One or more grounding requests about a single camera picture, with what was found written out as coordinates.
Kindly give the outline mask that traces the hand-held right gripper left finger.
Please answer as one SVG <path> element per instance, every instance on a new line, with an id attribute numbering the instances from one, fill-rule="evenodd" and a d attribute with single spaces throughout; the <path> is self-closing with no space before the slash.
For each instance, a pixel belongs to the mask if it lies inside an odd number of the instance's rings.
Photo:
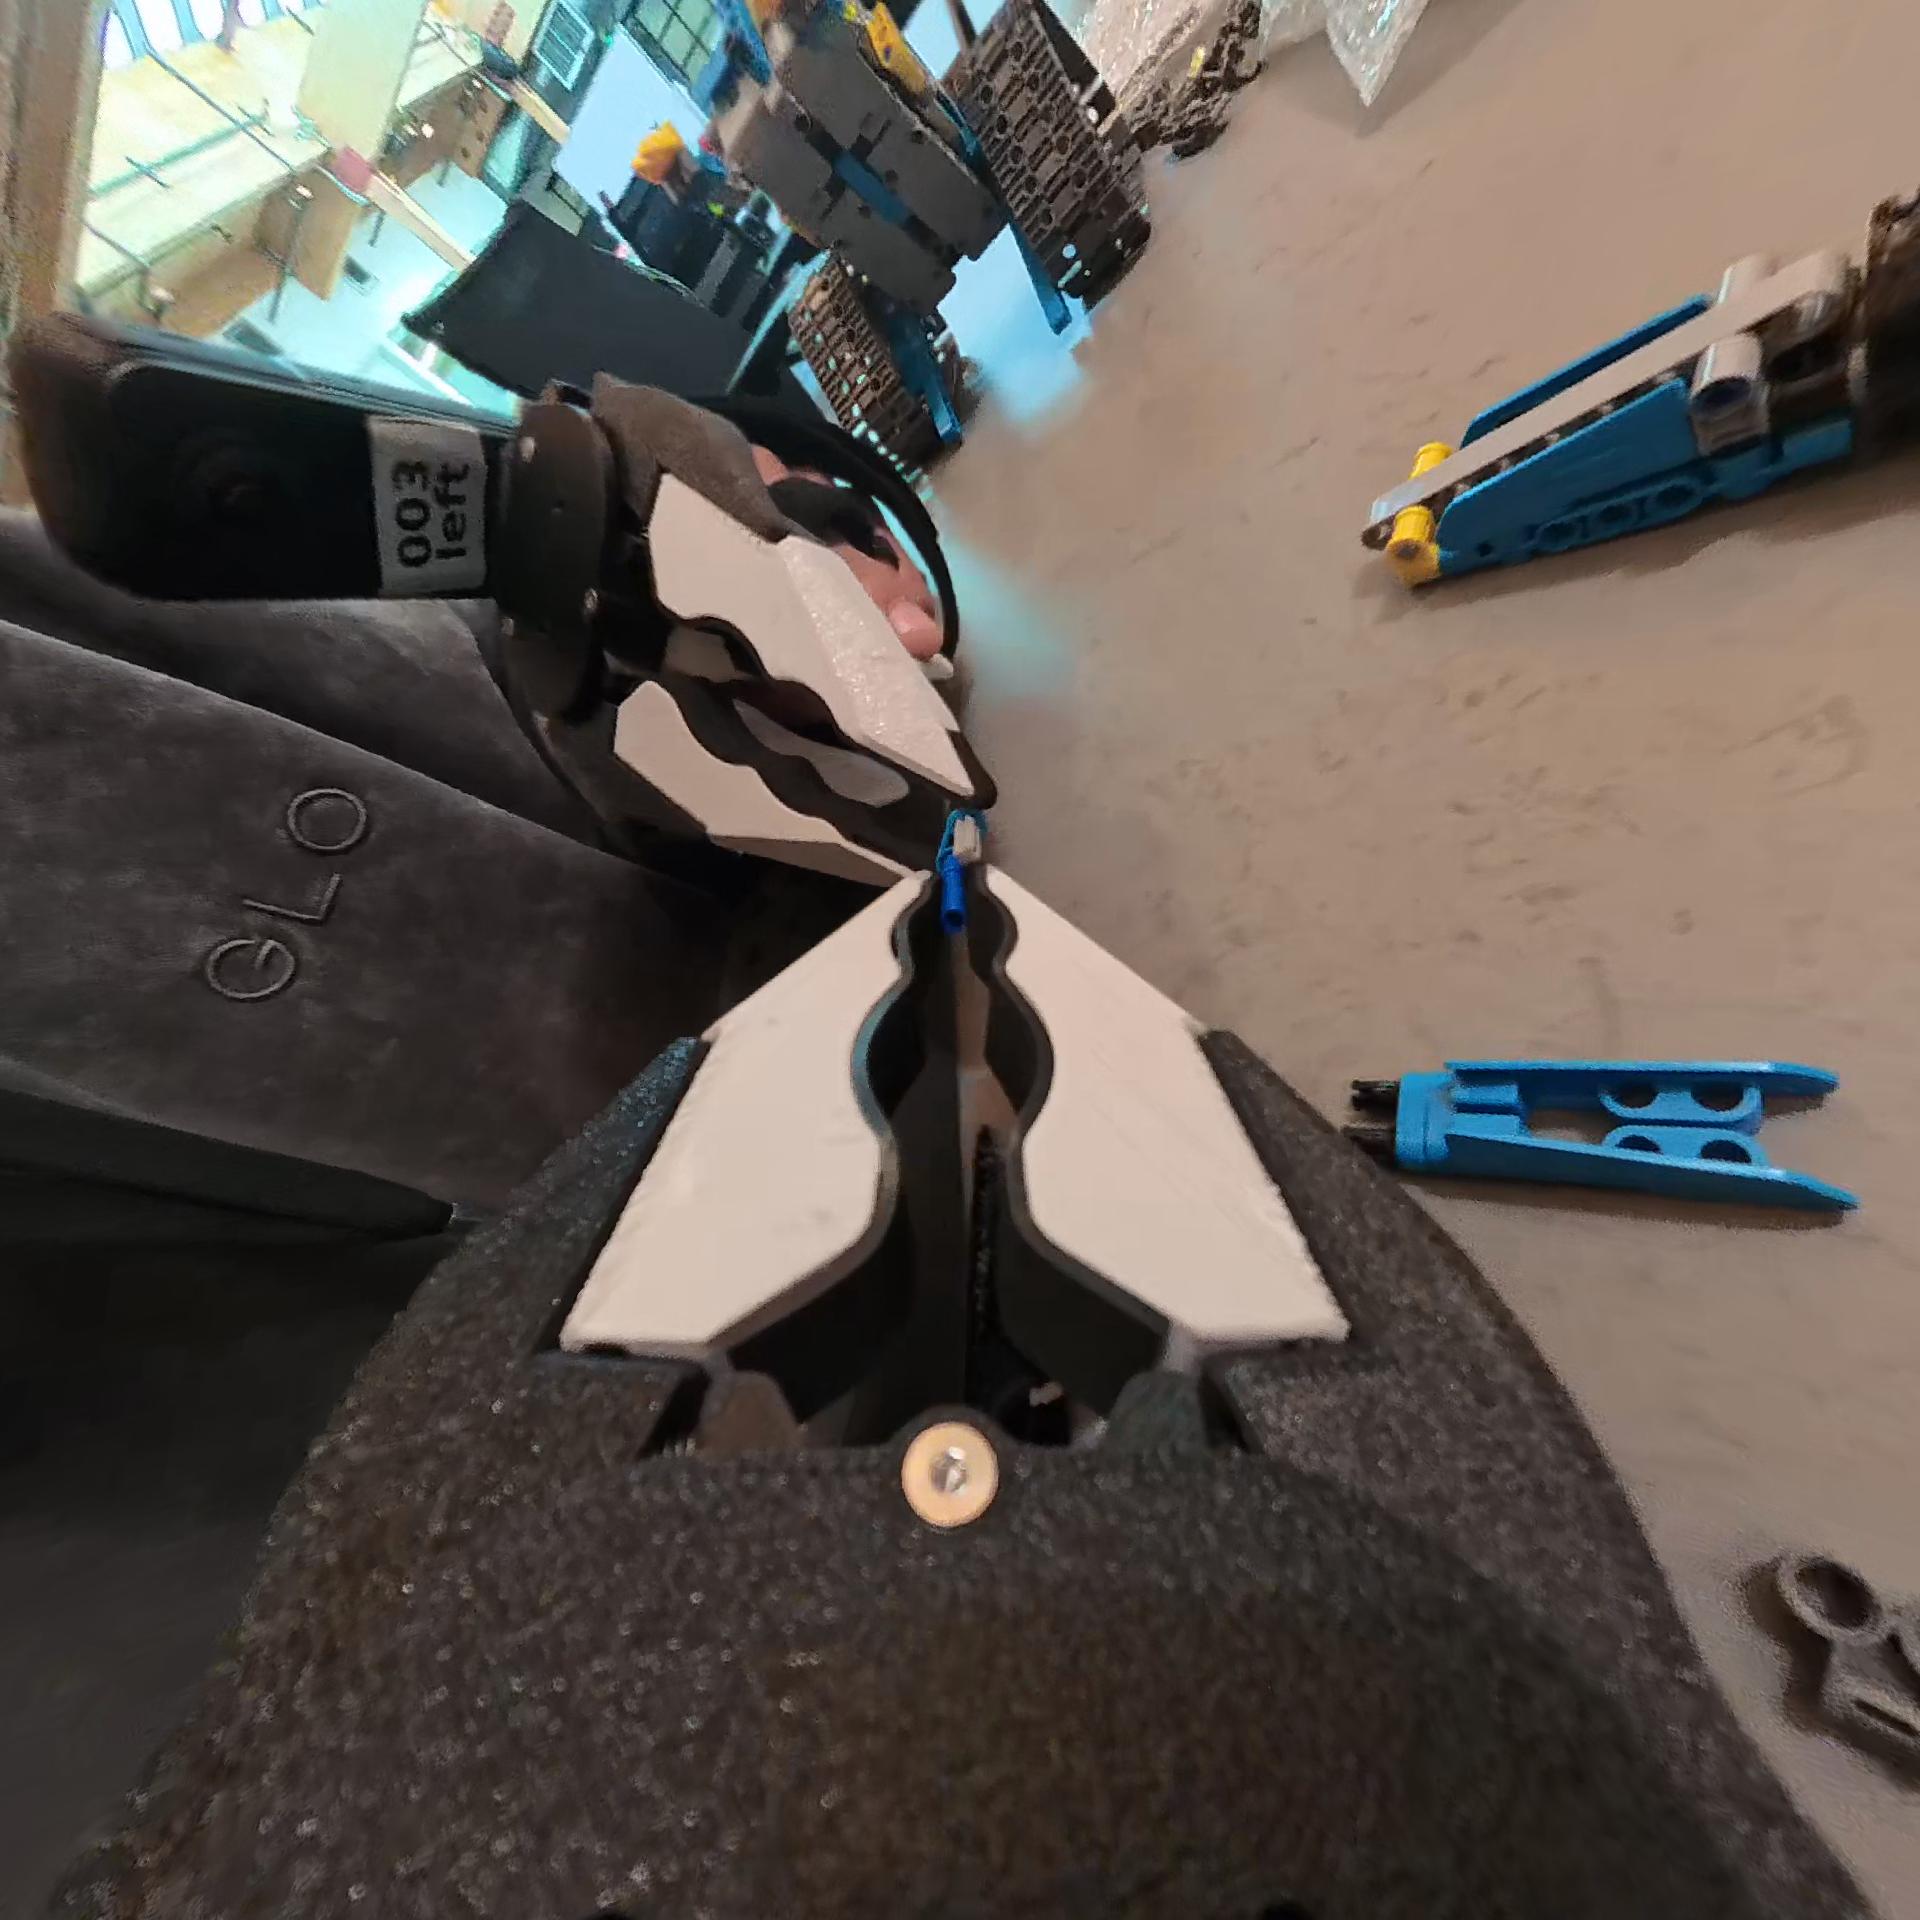
<path id="1" fill-rule="evenodd" d="M 565 1354 L 866 1360 L 905 1320 L 901 1157 L 869 1064 L 930 873 L 726 1010 L 559 1323 Z"/>

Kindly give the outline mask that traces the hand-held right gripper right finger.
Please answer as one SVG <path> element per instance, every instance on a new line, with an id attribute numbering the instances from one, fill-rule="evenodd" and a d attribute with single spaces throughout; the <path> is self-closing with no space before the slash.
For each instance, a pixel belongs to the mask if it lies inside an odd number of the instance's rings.
<path id="1" fill-rule="evenodd" d="M 1016 1163 L 1042 1248 L 1143 1307 L 1178 1354 L 1345 1339 L 1199 1021 L 1016 881 L 981 881 L 1011 936 L 1005 989 L 1039 1041 Z"/>

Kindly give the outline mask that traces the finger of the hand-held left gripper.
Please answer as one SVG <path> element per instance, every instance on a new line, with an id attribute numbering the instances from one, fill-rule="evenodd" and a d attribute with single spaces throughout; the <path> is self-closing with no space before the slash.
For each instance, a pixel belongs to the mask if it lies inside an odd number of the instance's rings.
<path id="1" fill-rule="evenodd" d="M 839 556 L 758 536 L 672 473 L 647 543 L 656 601 L 681 627 L 733 635 L 763 680 L 811 693 L 855 749 L 965 804 L 994 803 L 942 696 Z"/>
<path id="2" fill-rule="evenodd" d="M 776 795 L 766 772 L 704 745 L 666 685 L 641 683 L 614 714 L 614 761 L 714 848 L 874 889 L 930 873 L 933 853 L 894 855 L 819 810 Z"/>

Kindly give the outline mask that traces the blue panel brick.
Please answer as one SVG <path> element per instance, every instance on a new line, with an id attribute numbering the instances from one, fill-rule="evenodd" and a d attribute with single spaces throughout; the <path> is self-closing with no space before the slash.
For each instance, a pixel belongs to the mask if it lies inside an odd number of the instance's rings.
<path id="1" fill-rule="evenodd" d="M 1798 1064 L 1451 1061 L 1352 1080 L 1342 1135 L 1414 1178 L 1826 1216 L 1858 1199 L 1771 1163 L 1759 1131 L 1771 1106 L 1835 1088 L 1835 1074 Z"/>

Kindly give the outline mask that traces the wheel and beam assembly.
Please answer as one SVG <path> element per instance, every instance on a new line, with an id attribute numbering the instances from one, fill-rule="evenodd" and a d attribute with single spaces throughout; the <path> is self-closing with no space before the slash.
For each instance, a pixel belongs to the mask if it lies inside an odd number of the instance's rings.
<path id="1" fill-rule="evenodd" d="M 1862 251 L 1734 261 L 1693 295 L 1426 444 L 1360 545 L 1402 587 L 1557 559 L 1914 442 L 1917 197 Z"/>

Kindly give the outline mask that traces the dark grey connector brick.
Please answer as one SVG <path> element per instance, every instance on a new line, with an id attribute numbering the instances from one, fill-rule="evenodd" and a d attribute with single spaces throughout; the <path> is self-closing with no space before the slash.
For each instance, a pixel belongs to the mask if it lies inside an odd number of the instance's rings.
<path id="1" fill-rule="evenodd" d="M 1791 1713 L 1914 1780 L 1917 1601 L 1823 1553 L 1778 1553 L 1757 1571 L 1757 1607 L 1791 1647 Z"/>

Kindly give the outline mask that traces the grey desk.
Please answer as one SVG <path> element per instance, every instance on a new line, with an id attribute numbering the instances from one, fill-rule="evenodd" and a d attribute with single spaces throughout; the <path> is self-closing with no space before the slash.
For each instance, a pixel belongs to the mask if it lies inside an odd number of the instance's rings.
<path id="1" fill-rule="evenodd" d="M 1886 1915 L 1914 1785 L 1786 1704 L 1752 1575 L 1914 1593 L 1914 463 L 1406 593 L 1371 501 L 1486 404 L 1914 187 L 1914 4 L 1429 4 L 1323 39 L 1049 339 L 1019 265 L 935 483 L 1005 866 L 1326 1113 L 1454 1056 L 1769 1056 L 1859 1210 L 1426 1187 L 1639 1503 L 1751 1735 Z"/>

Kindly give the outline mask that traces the person's left hand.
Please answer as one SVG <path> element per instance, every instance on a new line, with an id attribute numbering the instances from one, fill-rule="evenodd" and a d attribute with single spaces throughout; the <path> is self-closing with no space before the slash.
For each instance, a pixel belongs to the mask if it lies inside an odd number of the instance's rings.
<path id="1" fill-rule="evenodd" d="M 944 649 L 942 604 L 906 559 L 874 493 L 815 465 L 790 465 L 751 444 L 751 465 L 778 514 L 830 548 L 857 579 L 902 649 L 926 663 Z"/>

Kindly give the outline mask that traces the paned window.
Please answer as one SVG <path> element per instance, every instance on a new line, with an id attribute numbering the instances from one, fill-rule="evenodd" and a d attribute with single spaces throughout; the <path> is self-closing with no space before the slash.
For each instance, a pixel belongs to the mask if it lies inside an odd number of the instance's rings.
<path id="1" fill-rule="evenodd" d="M 320 11 L 321 2 L 107 2 L 102 68 L 123 72 L 137 60 L 225 43 L 280 20 L 295 20 L 311 34 Z"/>

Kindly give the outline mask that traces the distant toy brick models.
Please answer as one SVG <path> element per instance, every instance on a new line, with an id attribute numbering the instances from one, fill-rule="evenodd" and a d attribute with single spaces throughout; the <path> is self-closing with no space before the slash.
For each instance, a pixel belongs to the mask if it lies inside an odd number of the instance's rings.
<path id="1" fill-rule="evenodd" d="M 766 197 L 800 245 L 786 332 L 834 421 L 914 472 L 962 442 L 955 271 L 1011 241 L 1064 335 L 1149 237 L 1143 156 L 1051 4 L 947 4 L 935 73 L 888 4 L 710 4 L 695 143 L 647 131 L 630 177 L 701 213 Z"/>

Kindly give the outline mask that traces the person's dark clothing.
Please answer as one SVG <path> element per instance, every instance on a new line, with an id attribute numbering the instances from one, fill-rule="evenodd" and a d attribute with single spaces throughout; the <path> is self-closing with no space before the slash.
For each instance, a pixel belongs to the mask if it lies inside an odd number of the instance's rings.
<path id="1" fill-rule="evenodd" d="M 3 1915 L 181 1716 L 462 1231 L 713 997 L 495 617 L 162 605 L 3 512 Z"/>

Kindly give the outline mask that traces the clear bag with black parts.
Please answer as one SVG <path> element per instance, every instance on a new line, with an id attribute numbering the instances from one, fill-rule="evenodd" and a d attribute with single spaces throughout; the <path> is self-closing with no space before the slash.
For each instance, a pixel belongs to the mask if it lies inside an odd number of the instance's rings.
<path id="1" fill-rule="evenodd" d="M 1264 68 L 1261 2 L 1095 2 L 1073 37 L 1139 154 L 1210 146 Z"/>

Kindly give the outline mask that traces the clear plastic bag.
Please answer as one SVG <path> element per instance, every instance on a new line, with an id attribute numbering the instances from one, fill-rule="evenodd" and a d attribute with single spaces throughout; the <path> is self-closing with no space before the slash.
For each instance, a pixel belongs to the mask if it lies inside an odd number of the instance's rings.
<path id="1" fill-rule="evenodd" d="M 1373 107 L 1394 76 L 1429 2 L 1261 2 L 1261 51 L 1278 53 L 1323 39 L 1352 84 L 1360 107 Z"/>

